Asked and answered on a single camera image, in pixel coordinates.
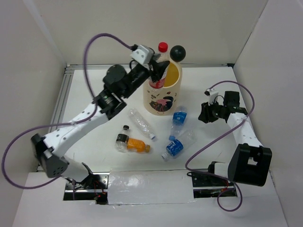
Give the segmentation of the red label water bottle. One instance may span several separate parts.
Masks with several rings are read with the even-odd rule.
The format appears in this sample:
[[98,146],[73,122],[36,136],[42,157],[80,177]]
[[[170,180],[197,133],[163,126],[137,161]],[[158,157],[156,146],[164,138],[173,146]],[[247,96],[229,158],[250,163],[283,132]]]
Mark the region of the red label water bottle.
[[149,80],[149,85],[155,89],[161,89],[164,87],[165,78],[167,75],[167,70],[169,66],[169,46],[166,42],[160,42],[158,45],[158,55],[159,58],[156,60],[156,69],[157,71],[157,81],[153,82],[152,79]]

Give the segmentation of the black label small bottle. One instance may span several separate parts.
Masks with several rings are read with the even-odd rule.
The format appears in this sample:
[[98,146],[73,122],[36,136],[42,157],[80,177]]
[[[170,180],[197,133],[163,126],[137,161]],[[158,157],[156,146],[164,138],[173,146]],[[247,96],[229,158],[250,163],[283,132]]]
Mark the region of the black label small bottle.
[[118,133],[116,142],[115,142],[115,148],[119,152],[126,152],[127,151],[127,144],[129,141],[130,132],[129,132],[129,126],[124,125],[122,130]]

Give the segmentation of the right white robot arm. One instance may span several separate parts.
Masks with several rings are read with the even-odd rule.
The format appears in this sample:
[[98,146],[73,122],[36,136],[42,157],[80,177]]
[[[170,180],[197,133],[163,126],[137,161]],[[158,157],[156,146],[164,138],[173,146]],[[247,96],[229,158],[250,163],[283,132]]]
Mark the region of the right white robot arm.
[[232,129],[243,123],[233,131],[237,148],[229,163],[213,161],[208,167],[207,181],[211,185],[218,185],[223,177],[229,181],[264,186],[272,158],[272,151],[264,147],[257,139],[248,121],[246,108],[240,107],[240,94],[236,91],[226,91],[223,104],[217,102],[218,92],[208,89],[205,94],[208,102],[202,103],[201,114],[198,119],[204,123],[224,119]]

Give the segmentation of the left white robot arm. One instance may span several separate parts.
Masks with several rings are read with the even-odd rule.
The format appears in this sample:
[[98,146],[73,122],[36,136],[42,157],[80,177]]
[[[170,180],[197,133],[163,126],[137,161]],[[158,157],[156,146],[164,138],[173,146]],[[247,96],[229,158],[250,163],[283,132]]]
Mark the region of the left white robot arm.
[[111,66],[103,78],[104,89],[67,126],[44,136],[37,133],[31,138],[35,157],[46,175],[75,180],[83,189],[99,181],[85,163],[78,163],[65,153],[90,131],[118,115],[126,107],[124,98],[130,97],[147,79],[160,79],[168,66],[169,61],[157,62],[154,58],[147,67],[138,63],[130,72],[122,65]]

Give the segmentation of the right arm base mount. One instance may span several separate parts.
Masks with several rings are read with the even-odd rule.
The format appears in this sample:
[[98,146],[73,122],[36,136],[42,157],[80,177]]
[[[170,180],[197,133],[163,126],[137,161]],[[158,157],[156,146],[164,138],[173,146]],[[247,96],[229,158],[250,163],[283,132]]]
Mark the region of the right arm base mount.
[[187,176],[192,180],[195,199],[216,198],[219,193],[226,190],[227,192],[224,192],[221,197],[237,197],[234,184],[226,180],[195,172],[187,172]]

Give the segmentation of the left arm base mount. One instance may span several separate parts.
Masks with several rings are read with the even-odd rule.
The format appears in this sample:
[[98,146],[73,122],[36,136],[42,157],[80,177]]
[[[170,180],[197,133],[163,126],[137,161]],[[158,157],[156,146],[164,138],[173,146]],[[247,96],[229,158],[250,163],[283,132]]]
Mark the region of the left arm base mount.
[[109,172],[95,172],[94,175],[98,181],[94,181],[88,188],[83,188],[78,183],[73,185],[72,180],[67,179],[63,201],[91,201],[99,205],[108,205]]

